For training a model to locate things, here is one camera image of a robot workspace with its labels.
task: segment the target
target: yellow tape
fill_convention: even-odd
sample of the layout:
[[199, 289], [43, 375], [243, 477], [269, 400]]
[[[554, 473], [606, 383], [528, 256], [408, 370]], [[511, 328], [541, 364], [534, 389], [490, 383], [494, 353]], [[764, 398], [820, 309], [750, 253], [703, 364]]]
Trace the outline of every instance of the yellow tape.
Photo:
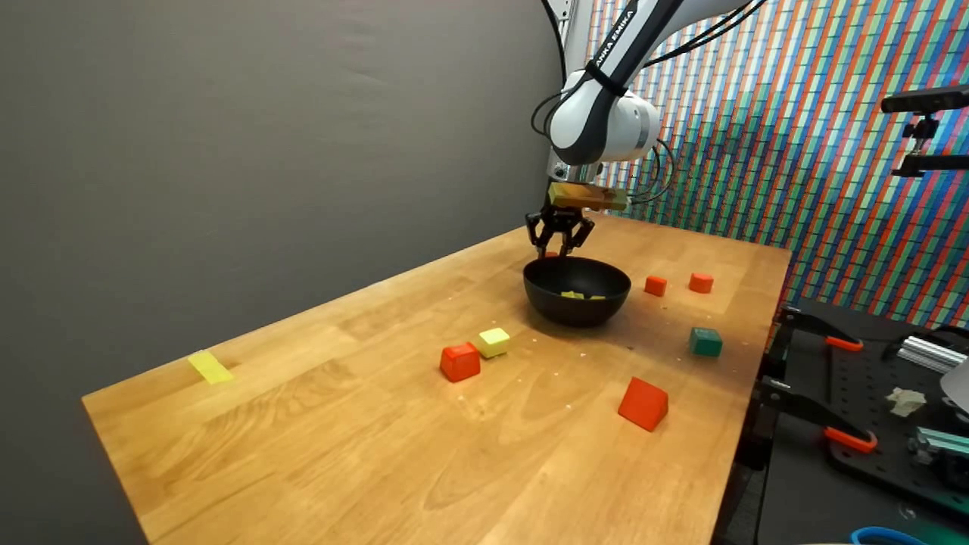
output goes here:
[[236, 380], [230, 370], [221, 368], [221, 360], [211, 353], [198, 353], [188, 358], [188, 364], [208, 383], [221, 386]]

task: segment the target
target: green cube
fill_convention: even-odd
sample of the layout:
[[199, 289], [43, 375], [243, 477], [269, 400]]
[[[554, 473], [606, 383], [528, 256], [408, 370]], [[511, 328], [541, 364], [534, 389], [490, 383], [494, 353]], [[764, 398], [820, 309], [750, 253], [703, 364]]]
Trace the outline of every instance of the green cube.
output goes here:
[[692, 348], [692, 356], [700, 356], [700, 358], [718, 358], [721, 348], [725, 348], [725, 338], [721, 338], [721, 333], [711, 331], [711, 328], [692, 328], [692, 331], [690, 331], [690, 348]]

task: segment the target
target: cube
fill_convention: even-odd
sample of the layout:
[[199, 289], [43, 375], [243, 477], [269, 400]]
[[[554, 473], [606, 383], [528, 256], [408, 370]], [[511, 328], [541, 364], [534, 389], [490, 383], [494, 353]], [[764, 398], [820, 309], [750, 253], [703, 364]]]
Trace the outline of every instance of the cube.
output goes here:
[[690, 292], [697, 292], [697, 294], [711, 294], [711, 292], [716, 292], [716, 276], [692, 274], [692, 276], [690, 276]]
[[504, 328], [482, 331], [475, 348], [485, 360], [509, 356], [511, 336]]
[[670, 411], [670, 394], [643, 380], [629, 380], [627, 394], [618, 405], [618, 416], [634, 420], [643, 429], [656, 429]]
[[662, 296], [665, 279], [662, 276], [646, 276], [646, 294]]
[[690, 331], [690, 348], [692, 348], [692, 356], [700, 356], [700, 358], [718, 358], [718, 356], [725, 353], [725, 338], [721, 338], [721, 333], [711, 331], [711, 328], [692, 328], [692, 331]]
[[478, 348], [472, 341], [444, 346], [440, 370], [447, 383], [464, 383], [478, 375], [482, 374]]

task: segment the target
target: cable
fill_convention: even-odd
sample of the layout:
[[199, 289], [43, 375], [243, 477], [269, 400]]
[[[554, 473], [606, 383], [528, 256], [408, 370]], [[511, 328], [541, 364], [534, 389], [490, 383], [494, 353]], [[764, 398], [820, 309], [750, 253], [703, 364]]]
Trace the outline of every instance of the cable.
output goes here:
[[652, 172], [647, 172], [647, 179], [665, 179], [665, 172], [662, 172], [662, 156], [661, 156], [661, 150], [654, 147], [652, 150]]
[[541, 103], [534, 109], [534, 117], [530, 117], [534, 132], [537, 132], [539, 136], [544, 136], [544, 141], [548, 141], [548, 121], [550, 121], [550, 113], [554, 113], [554, 109], [541, 117], [541, 123], [539, 123], [539, 114], [541, 114], [541, 109], [548, 109], [548, 103], [558, 100], [558, 95], [560, 95], [560, 92], [541, 97]]
[[730, 30], [740, 29], [746, 20], [750, 20], [765, 0], [756, 0], [754, 5], [750, 5], [750, 3], [732, 9], [730, 14], [725, 14], [721, 21], [716, 21], [711, 29], [705, 29], [703, 33], [697, 33], [690, 42], [684, 42], [684, 45], [661, 56], [661, 59], [646, 60], [643, 71], [716, 42], [718, 38], [730, 33]]
[[670, 142], [665, 141], [656, 141], [661, 147], [662, 147], [662, 152], [665, 152], [665, 157], [670, 157], [670, 183], [662, 185], [665, 188], [665, 194], [676, 188], [676, 172], [678, 172], [678, 167], [676, 167], [676, 156], [672, 156], [672, 150], [670, 150]]
[[567, 81], [567, 48], [562, 48], [562, 38], [558, 33], [558, 20], [554, 20], [548, 0], [541, 0], [541, 5], [544, 5], [544, 20], [548, 20], [548, 24], [550, 24], [550, 33], [554, 33], [558, 66], [560, 66], [560, 75], [562, 75], [562, 81]]

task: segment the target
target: black bowl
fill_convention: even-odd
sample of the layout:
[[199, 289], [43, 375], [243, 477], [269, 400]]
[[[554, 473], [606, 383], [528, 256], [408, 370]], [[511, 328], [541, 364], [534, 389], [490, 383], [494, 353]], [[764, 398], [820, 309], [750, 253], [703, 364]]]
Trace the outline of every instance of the black bowl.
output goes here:
[[623, 306], [629, 286], [627, 274], [586, 257], [544, 257], [525, 268], [534, 309], [568, 328], [606, 324]]

